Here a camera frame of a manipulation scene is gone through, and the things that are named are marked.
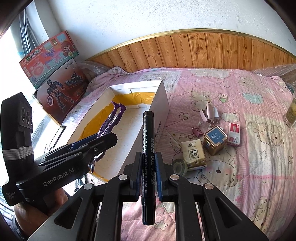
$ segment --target metal rivet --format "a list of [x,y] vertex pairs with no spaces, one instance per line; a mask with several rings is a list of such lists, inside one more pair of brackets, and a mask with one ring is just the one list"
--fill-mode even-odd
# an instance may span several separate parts
[[172,180],[178,180],[179,179],[179,176],[177,174],[173,174],[170,176],[170,179]]
[[212,183],[206,183],[205,188],[208,190],[212,190],[214,188],[214,185]]
[[91,183],[86,183],[86,184],[84,184],[83,188],[84,188],[85,190],[89,190],[89,189],[92,188],[92,184],[91,184]]
[[128,178],[128,176],[125,175],[125,174],[121,174],[121,175],[118,177],[119,180],[126,180],[127,178]]

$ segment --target red and white box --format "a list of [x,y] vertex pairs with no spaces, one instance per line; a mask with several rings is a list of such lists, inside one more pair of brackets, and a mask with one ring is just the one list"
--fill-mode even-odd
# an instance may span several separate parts
[[240,125],[229,123],[227,144],[232,146],[239,146],[240,143]]

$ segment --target captain america toy box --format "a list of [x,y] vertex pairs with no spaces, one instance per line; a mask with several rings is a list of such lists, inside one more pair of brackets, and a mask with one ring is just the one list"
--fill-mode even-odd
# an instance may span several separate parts
[[59,124],[78,103],[88,80],[74,59],[56,70],[34,93],[43,109]]
[[20,65],[38,89],[51,74],[78,54],[69,35],[63,31],[32,50]]

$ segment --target wooden headboard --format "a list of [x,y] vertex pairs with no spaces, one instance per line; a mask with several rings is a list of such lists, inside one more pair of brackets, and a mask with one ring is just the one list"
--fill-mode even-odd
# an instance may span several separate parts
[[127,72],[142,69],[217,68],[255,70],[296,63],[296,56],[255,36],[217,29],[183,29],[119,44],[89,59]]

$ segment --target white cardboard box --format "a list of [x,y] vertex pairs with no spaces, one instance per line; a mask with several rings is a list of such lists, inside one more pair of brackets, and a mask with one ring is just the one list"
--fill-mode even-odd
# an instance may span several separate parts
[[142,151],[143,113],[146,110],[154,112],[155,146],[157,146],[169,112],[163,82],[154,80],[110,86],[93,104],[69,139],[68,143],[79,140],[86,125],[108,106],[115,96],[143,92],[155,93],[151,104],[126,105],[127,109],[119,124],[112,130],[117,135],[117,145],[107,150],[105,156],[96,163],[94,171],[96,178],[110,180],[122,173],[126,165],[134,162],[136,152]]

